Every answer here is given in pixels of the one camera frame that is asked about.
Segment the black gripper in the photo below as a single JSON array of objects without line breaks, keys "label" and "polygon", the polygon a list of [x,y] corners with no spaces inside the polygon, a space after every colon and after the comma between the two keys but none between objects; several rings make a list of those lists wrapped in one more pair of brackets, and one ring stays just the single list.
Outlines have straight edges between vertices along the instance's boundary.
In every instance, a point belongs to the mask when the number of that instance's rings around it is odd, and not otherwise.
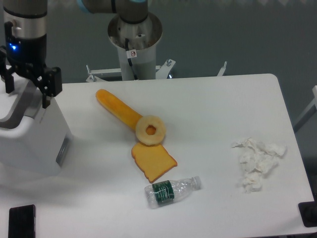
[{"label": "black gripper", "polygon": [[0,75],[5,81],[5,91],[14,91],[13,73],[31,80],[42,94],[42,108],[51,104],[51,97],[62,91],[61,69],[47,67],[47,35],[24,39],[13,34],[14,24],[4,24],[5,46],[0,48]]}]

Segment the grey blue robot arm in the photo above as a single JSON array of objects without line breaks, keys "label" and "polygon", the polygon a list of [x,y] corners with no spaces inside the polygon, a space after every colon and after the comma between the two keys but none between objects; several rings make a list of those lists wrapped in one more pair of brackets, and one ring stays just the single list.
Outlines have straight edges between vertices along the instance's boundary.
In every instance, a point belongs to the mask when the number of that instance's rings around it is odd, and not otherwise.
[{"label": "grey blue robot arm", "polygon": [[[14,91],[13,74],[29,79],[42,93],[42,107],[62,91],[61,69],[47,67],[46,0],[4,0],[5,45],[0,48],[0,76],[6,93]],[[117,13],[130,24],[148,17],[146,0],[79,0],[78,5],[89,13]]]}]

